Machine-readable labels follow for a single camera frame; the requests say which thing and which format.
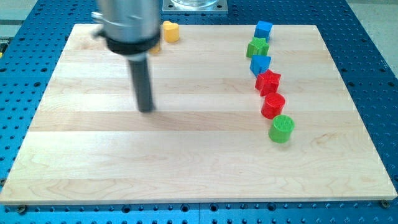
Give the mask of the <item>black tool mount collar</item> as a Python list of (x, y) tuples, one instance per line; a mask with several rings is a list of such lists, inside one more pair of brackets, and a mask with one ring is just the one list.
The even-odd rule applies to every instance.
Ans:
[(100, 29), (93, 33), (94, 38), (102, 37), (107, 48), (115, 54), (122, 56), (132, 56), (149, 51), (160, 40), (160, 31), (158, 30), (155, 35), (148, 39), (139, 40), (137, 42), (120, 42), (108, 37), (104, 29)]

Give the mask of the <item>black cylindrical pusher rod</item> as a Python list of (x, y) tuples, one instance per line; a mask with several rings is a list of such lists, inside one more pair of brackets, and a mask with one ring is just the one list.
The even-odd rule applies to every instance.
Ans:
[(138, 109), (142, 113), (149, 113), (153, 111), (154, 103), (147, 60), (129, 60), (128, 63)]

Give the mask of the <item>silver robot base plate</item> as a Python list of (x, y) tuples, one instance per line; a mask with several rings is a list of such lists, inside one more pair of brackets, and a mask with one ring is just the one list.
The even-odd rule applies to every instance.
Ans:
[(161, 0), (164, 14), (227, 14), (227, 0)]

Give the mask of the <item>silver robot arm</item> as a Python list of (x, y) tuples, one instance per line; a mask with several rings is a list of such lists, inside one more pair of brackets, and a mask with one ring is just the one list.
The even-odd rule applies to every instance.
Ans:
[(160, 40), (159, 2), (155, 0), (97, 0), (93, 20), (101, 24), (94, 37), (128, 62), (138, 110), (154, 109), (147, 53)]

